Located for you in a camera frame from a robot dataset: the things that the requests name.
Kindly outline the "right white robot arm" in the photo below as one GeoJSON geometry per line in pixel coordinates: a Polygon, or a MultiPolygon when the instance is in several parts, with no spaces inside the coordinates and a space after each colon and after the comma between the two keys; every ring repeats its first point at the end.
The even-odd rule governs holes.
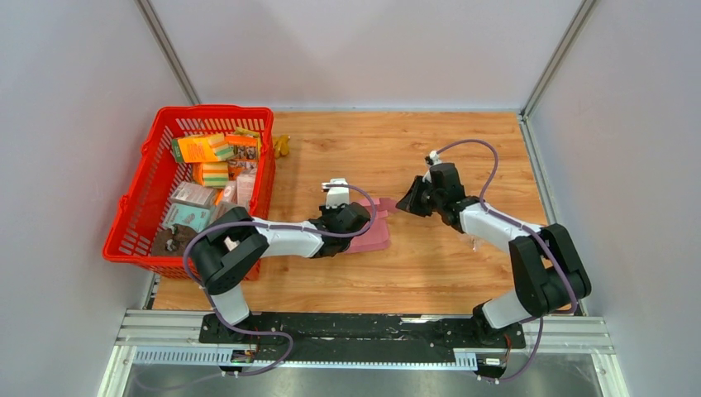
{"type": "Polygon", "coordinates": [[[471,334],[482,346],[494,345],[505,328],[564,306],[574,307],[592,292],[584,264],[564,226],[521,222],[479,197],[467,195],[452,163],[433,165],[426,175],[417,176],[396,207],[420,217],[437,213],[457,232],[508,253],[513,290],[473,310],[471,334]]]}

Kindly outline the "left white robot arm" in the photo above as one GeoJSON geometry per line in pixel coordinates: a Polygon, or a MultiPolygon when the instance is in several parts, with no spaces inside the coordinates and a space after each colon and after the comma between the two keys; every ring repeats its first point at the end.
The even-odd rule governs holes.
{"type": "Polygon", "coordinates": [[[319,218],[304,222],[271,222],[235,207],[186,246],[184,268],[194,265],[197,282],[221,317],[221,332],[231,342],[244,342],[252,333],[241,282],[253,265],[267,257],[336,256],[348,250],[353,238],[368,232],[376,217],[375,208],[357,202],[321,211],[319,218]]]}

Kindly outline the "pink paper box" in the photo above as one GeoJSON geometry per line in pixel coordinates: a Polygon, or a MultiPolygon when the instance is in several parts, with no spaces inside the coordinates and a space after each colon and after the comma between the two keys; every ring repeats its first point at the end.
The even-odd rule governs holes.
{"type": "Polygon", "coordinates": [[[397,201],[391,198],[377,198],[374,200],[376,218],[369,231],[362,236],[354,237],[344,254],[382,251],[390,247],[391,237],[388,218],[396,213],[397,201]]]}

